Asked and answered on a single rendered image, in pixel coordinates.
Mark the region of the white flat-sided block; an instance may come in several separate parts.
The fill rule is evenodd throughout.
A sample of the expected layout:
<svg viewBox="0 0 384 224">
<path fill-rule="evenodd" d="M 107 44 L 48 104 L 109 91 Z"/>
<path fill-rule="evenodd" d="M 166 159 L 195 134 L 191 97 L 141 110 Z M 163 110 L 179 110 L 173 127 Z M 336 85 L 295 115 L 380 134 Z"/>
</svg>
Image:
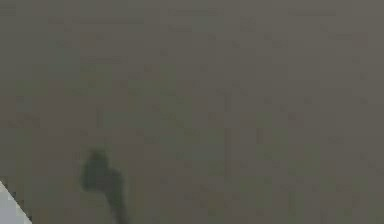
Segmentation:
<svg viewBox="0 0 384 224">
<path fill-rule="evenodd" d="M 32 224 L 27 214 L 0 181 L 0 224 Z"/>
</svg>

